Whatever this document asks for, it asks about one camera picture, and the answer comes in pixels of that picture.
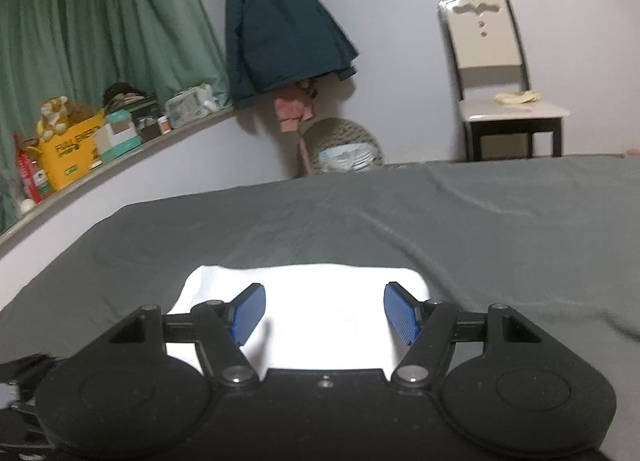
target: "dark green jacket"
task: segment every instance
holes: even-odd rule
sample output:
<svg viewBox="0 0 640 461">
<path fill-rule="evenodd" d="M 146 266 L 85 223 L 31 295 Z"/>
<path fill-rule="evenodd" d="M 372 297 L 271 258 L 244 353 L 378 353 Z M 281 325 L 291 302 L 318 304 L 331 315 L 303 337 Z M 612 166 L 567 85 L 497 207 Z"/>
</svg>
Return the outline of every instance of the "dark green jacket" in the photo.
<svg viewBox="0 0 640 461">
<path fill-rule="evenodd" d="M 355 47 L 318 0 L 226 0 L 226 56 L 237 108 L 315 76 L 353 75 Z"/>
</svg>

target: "screw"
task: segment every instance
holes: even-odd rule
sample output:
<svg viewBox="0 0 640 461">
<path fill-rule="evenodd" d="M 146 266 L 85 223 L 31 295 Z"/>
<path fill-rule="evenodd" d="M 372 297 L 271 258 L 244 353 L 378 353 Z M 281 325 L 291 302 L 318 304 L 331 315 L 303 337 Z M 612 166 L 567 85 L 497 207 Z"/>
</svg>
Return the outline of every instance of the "screw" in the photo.
<svg viewBox="0 0 640 461">
<path fill-rule="evenodd" d="M 231 383 L 242 383 L 243 381 L 251 380 L 253 375 L 254 370 L 245 365 L 233 365 L 222 371 L 222 376 Z"/>
<path fill-rule="evenodd" d="M 331 381 L 331 378 L 329 378 L 328 376 L 323 376 L 322 380 L 318 381 L 317 385 L 321 389 L 330 389 L 332 388 L 332 386 L 334 386 L 334 382 Z"/>
<path fill-rule="evenodd" d="M 411 383 L 426 380 L 429 376 L 429 371 L 421 365 L 403 365 L 396 371 L 396 373 L 398 373 L 398 376 L 402 380 L 409 381 Z"/>
</svg>

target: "round black disc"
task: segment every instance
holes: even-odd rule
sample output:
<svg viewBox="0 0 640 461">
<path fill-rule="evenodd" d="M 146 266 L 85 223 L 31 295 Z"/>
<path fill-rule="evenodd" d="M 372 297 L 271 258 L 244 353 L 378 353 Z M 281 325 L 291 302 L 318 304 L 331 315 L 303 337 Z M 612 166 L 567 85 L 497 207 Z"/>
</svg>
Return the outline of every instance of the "round black disc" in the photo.
<svg viewBox="0 0 640 461">
<path fill-rule="evenodd" d="M 610 386 L 591 368 L 575 376 L 554 367 L 475 358 L 449 373 L 440 399 L 467 435 L 496 451 L 536 457 L 599 445 L 615 411 Z"/>
<path fill-rule="evenodd" d="M 38 387 L 38 420 L 69 452 L 113 460 L 150 455 L 183 439 L 209 402 L 205 378 L 180 360 L 100 363 L 71 359 Z"/>
</svg>

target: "white cloth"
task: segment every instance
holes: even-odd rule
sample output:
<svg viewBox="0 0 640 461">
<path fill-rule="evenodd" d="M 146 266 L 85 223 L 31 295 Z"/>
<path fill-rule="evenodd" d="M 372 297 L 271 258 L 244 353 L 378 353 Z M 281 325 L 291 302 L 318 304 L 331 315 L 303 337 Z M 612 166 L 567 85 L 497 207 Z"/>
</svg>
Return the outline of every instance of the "white cloth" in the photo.
<svg viewBox="0 0 640 461">
<path fill-rule="evenodd" d="M 258 282 L 266 291 L 266 310 L 242 351 L 261 378 L 268 368 L 382 368 L 388 378 L 406 352 L 383 307 L 385 286 L 392 281 L 418 300 L 429 298 L 422 277 L 410 269 L 202 266 L 189 276 L 170 314 L 188 313 L 207 300 L 231 301 Z M 193 345 L 167 344 L 167 352 L 200 370 Z"/>
</svg>

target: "yellow cloth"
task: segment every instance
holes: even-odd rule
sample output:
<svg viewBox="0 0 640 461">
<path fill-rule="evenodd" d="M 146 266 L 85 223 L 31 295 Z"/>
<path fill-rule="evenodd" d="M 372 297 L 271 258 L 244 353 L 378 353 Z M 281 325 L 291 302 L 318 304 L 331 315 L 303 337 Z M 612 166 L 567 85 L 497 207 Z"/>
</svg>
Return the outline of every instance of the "yellow cloth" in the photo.
<svg viewBox="0 0 640 461">
<path fill-rule="evenodd" d="M 494 99 L 500 105 L 520 105 L 538 102 L 542 94 L 536 91 L 499 92 Z"/>
</svg>

